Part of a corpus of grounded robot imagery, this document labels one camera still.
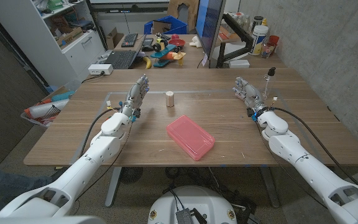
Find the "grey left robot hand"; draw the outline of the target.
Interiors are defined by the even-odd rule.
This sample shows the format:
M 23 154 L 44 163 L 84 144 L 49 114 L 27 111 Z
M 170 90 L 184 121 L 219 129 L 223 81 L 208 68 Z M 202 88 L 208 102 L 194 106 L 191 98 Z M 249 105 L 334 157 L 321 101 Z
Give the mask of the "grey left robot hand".
M 121 113 L 128 117 L 134 116 L 140 118 L 140 107 L 142 100 L 149 91 L 149 79 L 144 74 L 140 77 L 131 87 L 126 95 L 126 99 L 123 103 Z

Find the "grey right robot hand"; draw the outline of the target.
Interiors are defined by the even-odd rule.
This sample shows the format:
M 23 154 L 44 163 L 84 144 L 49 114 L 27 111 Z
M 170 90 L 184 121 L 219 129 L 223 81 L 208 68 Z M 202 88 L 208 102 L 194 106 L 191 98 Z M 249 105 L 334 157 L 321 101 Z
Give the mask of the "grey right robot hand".
M 263 112 L 268 110 L 260 91 L 242 77 L 236 78 L 233 91 L 234 95 L 245 103 L 248 117 L 256 120 Z

